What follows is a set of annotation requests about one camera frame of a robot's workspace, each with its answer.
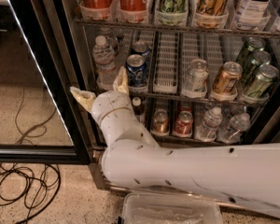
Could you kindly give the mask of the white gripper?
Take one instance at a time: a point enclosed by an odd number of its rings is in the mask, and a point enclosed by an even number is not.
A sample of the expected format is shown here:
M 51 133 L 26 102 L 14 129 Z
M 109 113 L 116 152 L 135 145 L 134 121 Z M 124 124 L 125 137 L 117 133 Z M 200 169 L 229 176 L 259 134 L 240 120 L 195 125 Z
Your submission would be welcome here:
M 82 91 L 71 87 L 70 92 L 76 101 L 91 113 L 96 122 L 101 122 L 106 115 L 118 110 L 133 110 L 128 88 L 128 76 L 125 67 L 119 69 L 118 75 L 113 82 L 113 91 L 104 92 L 96 97 L 91 91 Z

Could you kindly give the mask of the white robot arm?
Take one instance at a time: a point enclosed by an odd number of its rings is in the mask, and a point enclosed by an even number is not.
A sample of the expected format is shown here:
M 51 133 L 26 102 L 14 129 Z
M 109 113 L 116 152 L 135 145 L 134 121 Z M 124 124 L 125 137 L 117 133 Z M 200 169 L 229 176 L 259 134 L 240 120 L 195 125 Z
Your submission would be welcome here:
M 232 147 L 161 147 L 133 112 L 127 71 L 100 95 L 70 92 L 106 141 L 102 169 L 123 188 L 168 186 L 280 218 L 280 143 Z

